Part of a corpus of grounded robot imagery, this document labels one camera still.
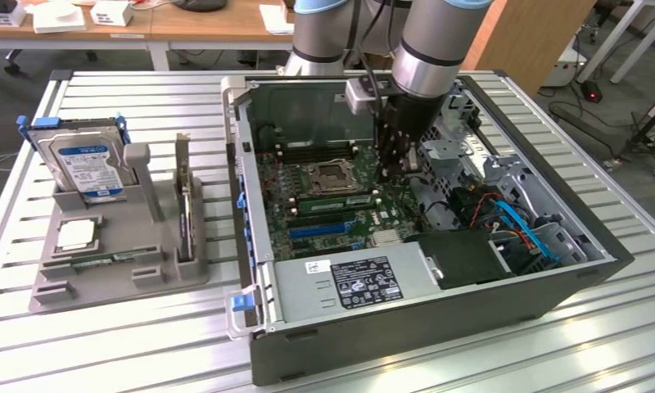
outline circuit board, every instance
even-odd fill
[[[398,242],[429,230],[406,179],[376,183],[372,146],[356,145],[354,152],[302,163],[257,155],[276,261],[370,248],[377,239]]]

